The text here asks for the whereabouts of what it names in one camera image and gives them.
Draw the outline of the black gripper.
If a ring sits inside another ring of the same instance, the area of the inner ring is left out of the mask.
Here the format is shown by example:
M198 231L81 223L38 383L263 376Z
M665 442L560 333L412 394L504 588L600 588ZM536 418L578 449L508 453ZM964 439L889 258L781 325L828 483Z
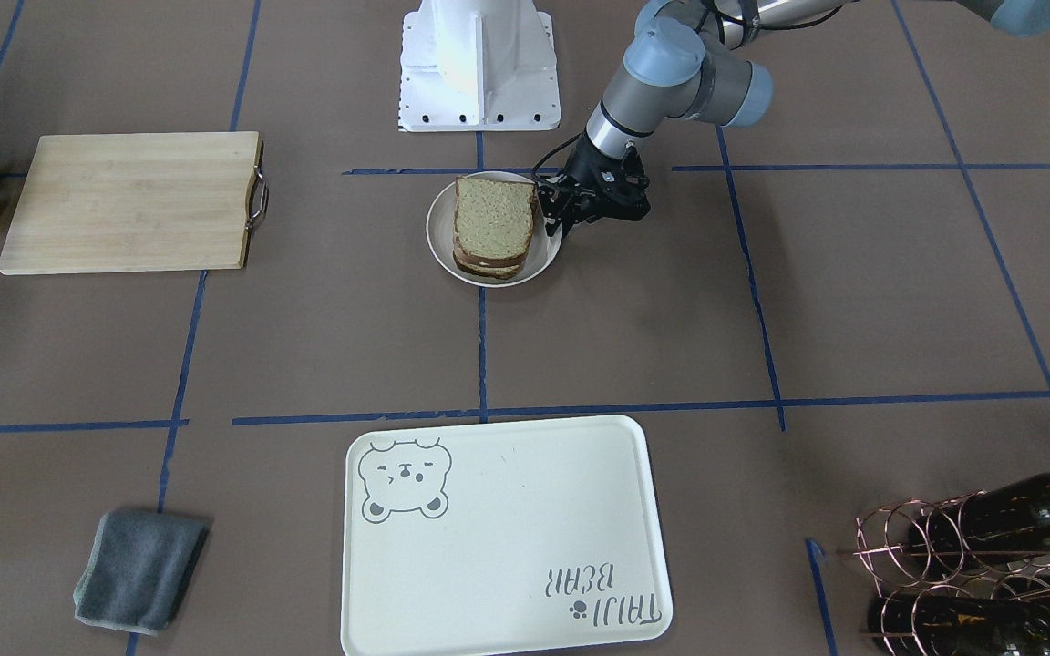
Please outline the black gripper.
M543 227L547 237L565 237L572 224L644 219L651 209L649 200L649 205L635 208L613 199L620 161L601 153L591 139L581 133L572 142L572 153L560 174L554 179L534 179L539 203L554 203L543 205Z

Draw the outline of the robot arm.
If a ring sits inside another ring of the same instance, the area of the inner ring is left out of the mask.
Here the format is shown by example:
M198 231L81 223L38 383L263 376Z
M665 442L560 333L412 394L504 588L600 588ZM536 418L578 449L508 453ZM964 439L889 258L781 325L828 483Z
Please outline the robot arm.
M549 236L601 219L638 221L651 205L640 149L667 119L751 126L774 79L736 54L769 33L819 26L840 1L650 1L586 128L556 174L536 175Z

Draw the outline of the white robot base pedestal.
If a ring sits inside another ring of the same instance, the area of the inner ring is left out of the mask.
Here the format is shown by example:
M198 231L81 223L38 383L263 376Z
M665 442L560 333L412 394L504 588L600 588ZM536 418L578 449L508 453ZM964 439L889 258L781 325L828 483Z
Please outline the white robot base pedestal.
M400 130L559 127L553 21L532 1L422 1L401 36Z

